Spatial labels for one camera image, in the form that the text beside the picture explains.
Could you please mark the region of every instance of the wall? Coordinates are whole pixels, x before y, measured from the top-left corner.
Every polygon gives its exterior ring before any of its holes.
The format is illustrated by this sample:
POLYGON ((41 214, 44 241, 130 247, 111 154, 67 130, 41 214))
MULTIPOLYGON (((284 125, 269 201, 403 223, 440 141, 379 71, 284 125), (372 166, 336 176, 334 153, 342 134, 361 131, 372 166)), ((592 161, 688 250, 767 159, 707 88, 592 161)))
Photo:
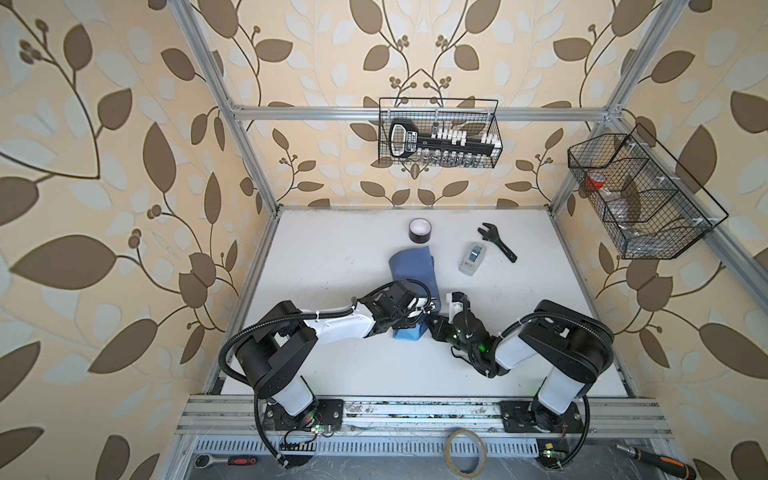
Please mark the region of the wall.
POLYGON ((163 7, 0 1, 0 477, 150 478, 260 241, 163 7))
POLYGON ((378 130, 370 124, 258 121, 248 127, 280 203, 334 207, 549 204, 566 174, 566 149, 587 136, 581 122, 501 122, 504 153, 495 168, 450 169, 379 159, 378 130))
MULTIPOLYGON (((625 112, 680 155, 764 266, 767 19, 760 0, 691 2, 625 112)), ((630 262, 580 195, 559 220, 639 393, 658 399, 701 478, 768 478, 766 313, 704 242, 630 262)))
POLYGON ((603 106, 657 6, 653 0, 192 5, 237 103, 362 106, 365 96, 474 95, 510 107, 603 106))

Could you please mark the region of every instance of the light blue object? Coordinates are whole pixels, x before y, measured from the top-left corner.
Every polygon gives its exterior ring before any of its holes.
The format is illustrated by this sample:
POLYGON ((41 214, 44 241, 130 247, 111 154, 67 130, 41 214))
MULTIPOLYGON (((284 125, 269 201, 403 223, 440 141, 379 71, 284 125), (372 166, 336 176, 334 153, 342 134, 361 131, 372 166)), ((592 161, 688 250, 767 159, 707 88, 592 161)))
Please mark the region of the light blue object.
MULTIPOLYGON (((389 258, 389 269, 392 280, 414 279, 424 283, 429 288, 435 310, 440 310, 440 292, 435 279, 435 259, 429 253, 429 247, 409 248, 400 250, 389 258)), ((425 295, 419 285, 415 288, 425 295)), ((412 329, 394 330, 394 337, 400 340, 418 340, 427 330, 424 320, 420 320, 412 329)))

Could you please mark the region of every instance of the wire basket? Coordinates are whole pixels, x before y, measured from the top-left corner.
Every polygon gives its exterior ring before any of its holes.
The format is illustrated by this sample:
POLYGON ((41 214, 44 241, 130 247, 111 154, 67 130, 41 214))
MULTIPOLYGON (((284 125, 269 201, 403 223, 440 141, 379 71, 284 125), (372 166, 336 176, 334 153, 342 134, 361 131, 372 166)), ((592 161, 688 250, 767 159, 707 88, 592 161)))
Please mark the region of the wire basket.
POLYGON ((568 148, 568 168, 624 259, 669 260, 728 218, 722 205, 647 130, 603 134, 568 148), (647 152, 647 140, 675 163, 668 174, 647 152), (694 202, 703 194, 722 214, 694 202))
POLYGON ((496 121, 498 101, 434 100, 379 99, 379 163, 495 167, 504 149, 496 121))

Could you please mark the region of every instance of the black and orange handle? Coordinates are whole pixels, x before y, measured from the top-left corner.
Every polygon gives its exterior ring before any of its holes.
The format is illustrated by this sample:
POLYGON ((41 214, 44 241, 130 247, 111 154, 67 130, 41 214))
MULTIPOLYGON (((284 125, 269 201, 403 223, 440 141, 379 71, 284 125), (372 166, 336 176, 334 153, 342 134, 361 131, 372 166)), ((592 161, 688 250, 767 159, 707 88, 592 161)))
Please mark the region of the black and orange handle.
POLYGON ((654 465, 660 468, 663 472, 682 478, 683 480, 696 479, 696 471, 694 470, 694 467, 679 462, 674 458, 656 455, 655 453, 645 452, 640 449, 634 449, 634 459, 654 465))
POLYGON ((253 465, 256 463, 256 457, 253 455, 232 455, 227 459, 227 465, 253 465))

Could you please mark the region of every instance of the yellow tape roll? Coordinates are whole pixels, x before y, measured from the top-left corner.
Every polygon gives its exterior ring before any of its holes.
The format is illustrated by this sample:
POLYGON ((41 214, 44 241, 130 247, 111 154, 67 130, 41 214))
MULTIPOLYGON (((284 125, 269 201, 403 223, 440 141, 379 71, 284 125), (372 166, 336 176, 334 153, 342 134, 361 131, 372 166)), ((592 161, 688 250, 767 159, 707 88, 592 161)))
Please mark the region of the yellow tape roll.
POLYGON ((461 478, 477 478, 480 476, 480 474, 485 470, 485 464, 488 463, 488 451, 485 449, 485 443, 482 441, 480 437, 477 436, 476 433, 470 432, 467 429, 460 429, 456 430, 451 434, 451 436, 448 437, 448 442, 445 444, 445 452, 443 454, 445 458, 445 464, 448 466, 448 470, 451 471, 454 475, 457 475, 461 478), (478 452, 480 452, 480 458, 478 460, 478 466, 475 467, 474 470, 471 472, 462 472, 458 468, 456 468, 456 465, 453 465, 453 461, 451 460, 451 444, 453 443, 453 439, 455 439, 458 435, 466 435, 472 441, 475 443, 475 446, 478 449, 478 452))

